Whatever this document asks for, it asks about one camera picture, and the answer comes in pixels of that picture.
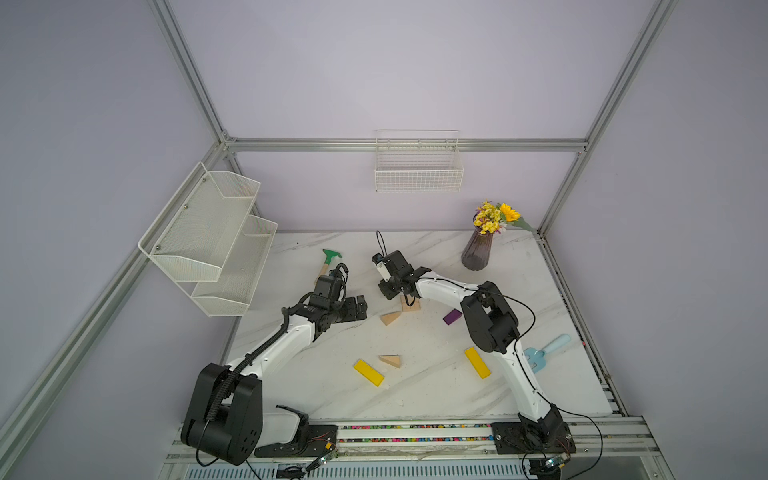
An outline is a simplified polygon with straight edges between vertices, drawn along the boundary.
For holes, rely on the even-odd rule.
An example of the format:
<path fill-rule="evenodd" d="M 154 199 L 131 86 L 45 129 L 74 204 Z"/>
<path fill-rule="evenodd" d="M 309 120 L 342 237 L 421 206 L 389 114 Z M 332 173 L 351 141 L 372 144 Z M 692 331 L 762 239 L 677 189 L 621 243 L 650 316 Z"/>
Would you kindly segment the wooden rectangular block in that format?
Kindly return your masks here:
<path fill-rule="evenodd" d="M 403 312 L 415 312 L 421 309 L 418 298 L 410 296 L 401 296 L 401 308 Z"/>

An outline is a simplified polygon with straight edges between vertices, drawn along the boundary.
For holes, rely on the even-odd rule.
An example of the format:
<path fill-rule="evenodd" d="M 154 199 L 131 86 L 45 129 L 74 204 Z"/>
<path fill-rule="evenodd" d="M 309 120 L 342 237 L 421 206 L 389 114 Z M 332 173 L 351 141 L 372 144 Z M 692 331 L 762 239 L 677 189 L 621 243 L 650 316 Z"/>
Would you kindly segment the wooden triangle block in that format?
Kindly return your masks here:
<path fill-rule="evenodd" d="M 397 320 L 402 315 L 401 312 L 391 312 L 380 316 L 380 320 L 385 326 L 389 326 L 392 324 L 395 320 Z"/>
<path fill-rule="evenodd" d="M 402 367 L 402 359 L 399 355 L 380 355 L 379 360 L 382 363 L 397 369 Z"/>

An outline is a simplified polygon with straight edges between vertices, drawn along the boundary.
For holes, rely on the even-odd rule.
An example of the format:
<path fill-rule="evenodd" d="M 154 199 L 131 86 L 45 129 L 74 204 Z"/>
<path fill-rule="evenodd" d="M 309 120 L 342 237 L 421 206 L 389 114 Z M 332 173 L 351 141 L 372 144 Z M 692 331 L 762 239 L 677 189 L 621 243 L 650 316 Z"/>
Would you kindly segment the purple triangle block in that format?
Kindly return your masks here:
<path fill-rule="evenodd" d="M 451 325 L 463 316 L 460 310 L 453 309 L 443 317 L 443 321 L 446 325 Z"/>

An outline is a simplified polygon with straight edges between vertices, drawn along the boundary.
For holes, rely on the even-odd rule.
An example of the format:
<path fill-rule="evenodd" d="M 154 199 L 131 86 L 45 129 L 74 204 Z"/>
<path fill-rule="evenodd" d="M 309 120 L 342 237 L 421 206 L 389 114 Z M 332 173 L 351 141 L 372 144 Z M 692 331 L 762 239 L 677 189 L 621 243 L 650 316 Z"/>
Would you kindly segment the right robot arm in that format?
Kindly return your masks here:
<path fill-rule="evenodd" d="M 563 423 L 559 409 L 548 401 L 524 358 L 519 320 L 496 284 L 467 284 L 440 276 L 426 267 L 413 268 L 399 251 L 372 257 L 382 277 L 381 293 L 389 300 L 402 294 L 445 304 L 463 313 L 474 346 L 500 362 L 522 423 L 553 430 Z"/>

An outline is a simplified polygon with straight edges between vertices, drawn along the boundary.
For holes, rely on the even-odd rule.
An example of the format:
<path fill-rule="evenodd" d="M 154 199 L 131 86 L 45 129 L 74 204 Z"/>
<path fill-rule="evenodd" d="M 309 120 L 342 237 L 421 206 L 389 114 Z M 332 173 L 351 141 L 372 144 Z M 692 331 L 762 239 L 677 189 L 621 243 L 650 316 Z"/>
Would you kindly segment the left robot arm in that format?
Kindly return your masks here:
<path fill-rule="evenodd" d="M 281 309 L 276 333 L 234 365 L 210 363 L 199 373 L 185 415 L 183 444 L 232 465 L 255 450 L 301 439 L 308 416 L 287 406 L 264 406 L 263 381 L 277 373 L 336 323 L 367 318 L 365 297 L 347 295 L 348 274 L 320 276 L 314 290 Z"/>

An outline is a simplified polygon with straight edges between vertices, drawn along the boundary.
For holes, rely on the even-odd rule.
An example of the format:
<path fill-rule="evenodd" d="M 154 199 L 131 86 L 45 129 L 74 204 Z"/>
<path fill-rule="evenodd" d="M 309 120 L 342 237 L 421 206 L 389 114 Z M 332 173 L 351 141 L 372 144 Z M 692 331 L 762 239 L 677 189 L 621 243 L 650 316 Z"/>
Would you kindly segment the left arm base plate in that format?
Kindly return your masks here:
<path fill-rule="evenodd" d="M 337 443 L 338 426 L 308 424 L 300 426 L 294 438 L 287 443 L 274 443 L 256 448 L 256 458 L 316 458 L 330 451 L 328 444 Z"/>

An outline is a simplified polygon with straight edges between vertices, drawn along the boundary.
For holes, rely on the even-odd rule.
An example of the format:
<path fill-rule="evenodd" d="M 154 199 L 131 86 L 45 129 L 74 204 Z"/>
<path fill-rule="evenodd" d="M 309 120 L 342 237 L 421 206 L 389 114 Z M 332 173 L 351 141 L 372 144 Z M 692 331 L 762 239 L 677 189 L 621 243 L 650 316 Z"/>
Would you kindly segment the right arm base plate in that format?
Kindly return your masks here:
<path fill-rule="evenodd" d="M 530 422 L 494 422 L 491 429 L 498 454 L 576 452 L 570 428 L 564 422 L 554 428 Z"/>

